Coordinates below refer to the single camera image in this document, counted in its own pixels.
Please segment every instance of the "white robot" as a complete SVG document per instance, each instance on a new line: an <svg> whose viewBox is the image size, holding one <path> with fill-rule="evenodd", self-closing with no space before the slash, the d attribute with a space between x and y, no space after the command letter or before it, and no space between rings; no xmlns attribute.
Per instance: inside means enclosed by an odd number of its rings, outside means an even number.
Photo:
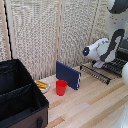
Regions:
<svg viewBox="0 0 128 128"><path fill-rule="evenodd" d="M88 59L96 61L93 67L97 68L101 68L105 62L111 62L116 57L116 51L124 37L128 19L128 0L108 0L107 10L105 24L109 40L107 38L99 39L83 50L83 54ZM128 63L123 67L122 78L128 85ZM128 128L128 103L111 128Z"/></svg>

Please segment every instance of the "black bag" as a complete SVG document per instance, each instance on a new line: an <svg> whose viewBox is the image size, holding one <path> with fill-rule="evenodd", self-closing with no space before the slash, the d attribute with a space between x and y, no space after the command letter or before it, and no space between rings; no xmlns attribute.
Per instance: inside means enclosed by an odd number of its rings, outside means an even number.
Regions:
<svg viewBox="0 0 128 128"><path fill-rule="evenodd" d="M0 128L44 128L48 107L20 60L0 62Z"/></svg>

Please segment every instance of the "wooden table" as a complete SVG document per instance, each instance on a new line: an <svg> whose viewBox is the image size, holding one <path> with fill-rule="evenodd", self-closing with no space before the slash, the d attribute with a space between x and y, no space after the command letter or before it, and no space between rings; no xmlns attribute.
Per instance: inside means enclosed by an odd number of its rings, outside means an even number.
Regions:
<svg viewBox="0 0 128 128"><path fill-rule="evenodd" d="M46 128L109 128L128 101L128 87L122 78L109 85L81 72L79 90L67 87L64 96L56 94L55 75L45 78L51 87L44 95L49 100Z"/></svg>

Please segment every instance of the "red cup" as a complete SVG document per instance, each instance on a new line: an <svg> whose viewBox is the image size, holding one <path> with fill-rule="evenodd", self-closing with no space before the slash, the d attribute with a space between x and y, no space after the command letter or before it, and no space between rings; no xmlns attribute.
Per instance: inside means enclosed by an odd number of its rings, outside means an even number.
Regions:
<svg viewBox="0 0 128 128"><path fill-rule="evenodd" d="M67 87L67 82L64 80L56 81L56 94L63 96Z"/></svg>

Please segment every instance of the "yellow object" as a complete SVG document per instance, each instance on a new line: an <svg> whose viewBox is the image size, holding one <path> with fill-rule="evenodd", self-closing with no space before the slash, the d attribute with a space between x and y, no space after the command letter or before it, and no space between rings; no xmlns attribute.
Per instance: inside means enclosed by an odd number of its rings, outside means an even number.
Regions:
<svg viewBox="0 0 128 128"><path fill-rule="evenodd" d="M39 81L39 80L36 81L36 84L37 84L37 86L38 86L40 89L46 89L46 88L48 87L48 84L47 84L47 83L42 82L42 81Z"/></svg>

